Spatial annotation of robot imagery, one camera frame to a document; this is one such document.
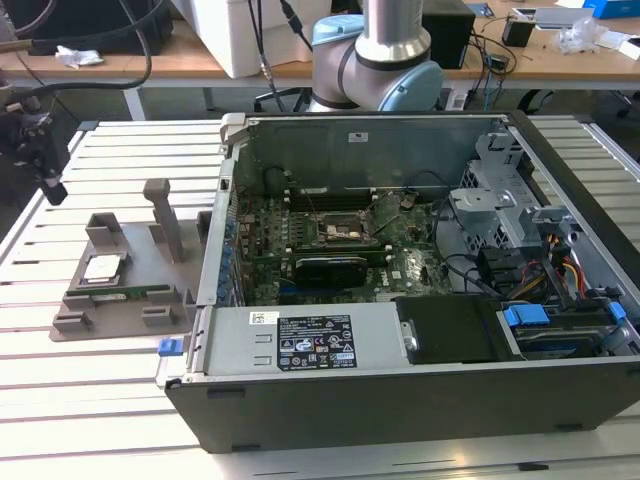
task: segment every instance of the electronic device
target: electronic device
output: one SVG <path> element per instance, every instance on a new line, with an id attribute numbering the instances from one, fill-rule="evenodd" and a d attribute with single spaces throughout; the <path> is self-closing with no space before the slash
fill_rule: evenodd
<path id="1" fill-rule="evenodd" d="M 507 18 L 502 32 L 502 43 L 508 47 L 526 47 L 535 25 L 533 20 Z"/>
<path id="2" fill-rule="evenodd" d="M 441 68 L 462 68 L 475 13 L 462 0 L 430 0 L 422 12 L 422 26 L 431 35 L 431 60 Z"/>
<path id="3" fill-rule="evenodd" d="M 640 253 L 523 114 L 230 114 L 221 136 L 165 388 L 208 452 L 589 430 L 640 399 Z"/>
<path id="4" fill-rule="evenodd" d="M 50 0 L 4 0 L 5 10 L 14 26 L 19 28 L 33 21 L 47 7 Z M 149 13 L 162 0 L 129 0 L 135 18 L 140 19 Z M 19 38 L 45 39 L 91 35 L 129 25 L 124 11 L 118 2 L 62 0 L 55 5 L 50 16 L 34 31 Z M 163 44 L 171 37 L 173 22 L 168 5 L 154 16 L 144 28 L 151 55 L 158 55 Z M 142 54 L 140 41 L 135 32 L 111 38 L 99 44 L 65 42 L 65 47 L 87 50 L 96 49 L 100 53 Z M 55 47 L 35 47 L 29 50 L 32 55 L 52 55 Z"/>

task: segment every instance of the blue object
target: blue object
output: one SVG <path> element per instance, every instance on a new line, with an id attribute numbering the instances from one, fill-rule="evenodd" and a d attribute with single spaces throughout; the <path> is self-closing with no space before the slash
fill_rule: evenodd
<path id="1" fill-rule="evenodd" d="M 583 7 L 595 8 L 596 18 L 640 17 L 640 0 L 586 0 Z"/>
<path id="2" fill-rule="evenodd" d="M 179 357 L 182 355 L 181 338 L 164 338 L 158 345 L 158 355 L 161 357 Z"/>
<path id="3" fill-rule="evenodd" d="M 616 323 L 618 325 L 622 325 L 627 319 L 627 312 L 624 311 L 622 305 L 620 305 L 618 302 L 611 302 L 608 307 L 611 315 L 613 315 L 613 318 L 616 319 Z"/>
<path id="4" fill-rule="evenodd" d="M 436 62 L 424 62 L 408 71 L 380 102 L 381 112 L 431 110 L 440 96 L 444 75 Z"/>
<path id="5" fill-rule="evenodd" d="M 313 27 L 313 46 L 356 37 L 364 30 L 362 15 L 336 15 L 323 18 Z"/>
<path id="6" fill-rule="evenodd" d="M 549 325 L 551 320 L 542 305 L 511 305 L 504 311 L 504 316 L 510 327 L 520 325 Z"/>

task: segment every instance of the blue latch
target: blue latch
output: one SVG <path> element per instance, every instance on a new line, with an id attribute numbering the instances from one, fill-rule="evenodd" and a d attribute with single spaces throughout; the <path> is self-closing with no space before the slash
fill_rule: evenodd
<path id="1" fill-rule="evenodd" d="M 618 325 L 622 325 L 627 318 L 627 312 L 624 311 L 622 305 L 620 305 L 618 302 L 611 302 L 608 307 L 611 315 L 613 315 L 613 318 L 616 319 L 616 323 Z"/>
<path id="2" fill-rule="evenodd" d="M 511 305 L 504 311 L 504 317 L 510 327 L 520 325 L 549 325 L 551 320 L 542 305 Z"/>
<path id="3" fill-rule="evenodd" d="M 161 357 L 179 357 L 182 355 L 181 338 L 163 338 L 158 345 L 158 355 Z"/>

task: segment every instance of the metal bracket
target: metal bracket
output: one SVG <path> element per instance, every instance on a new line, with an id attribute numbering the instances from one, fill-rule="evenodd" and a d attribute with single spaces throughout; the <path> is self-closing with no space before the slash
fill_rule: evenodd
<path id="1" fill-rule="evenodd" d="M 222 117 L 220 139 L 223 145 L 230 145 L 248 136 L 246 116 L 244 113 L 227 113 Z"/>

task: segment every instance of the white box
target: white box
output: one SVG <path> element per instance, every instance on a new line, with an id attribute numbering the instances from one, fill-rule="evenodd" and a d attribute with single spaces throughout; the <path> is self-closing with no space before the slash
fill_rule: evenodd
<path id="1" fill-rule="evenodd" d="M 176 8 L 232 78 L 260 72 L 248 0 L 173 0 Z M 313 26 L 329 16 L 331 0 L 289 0 L 311 42 Z M 253 0 L 257 17 L 256 0 Z M 262 0 L 264 50 L 269 63 L 308 62 L 311 52 L 291 31 L 279 0 Z"/>

